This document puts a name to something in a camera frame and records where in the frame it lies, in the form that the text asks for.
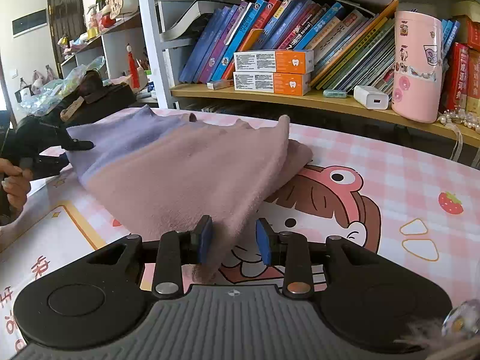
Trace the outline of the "person's left hand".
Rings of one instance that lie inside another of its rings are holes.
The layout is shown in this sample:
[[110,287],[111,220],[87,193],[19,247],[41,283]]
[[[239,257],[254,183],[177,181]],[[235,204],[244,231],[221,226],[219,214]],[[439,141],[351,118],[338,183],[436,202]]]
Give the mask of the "person's left hand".
[[8,159],[1,159],[1,191],[6,196],[1,201],[1,210],[7,215],[1,214],[1,225],[14,222],[22,213],[31,190],[30,182],[33,175],[30,169],[22,169],[13,165]]

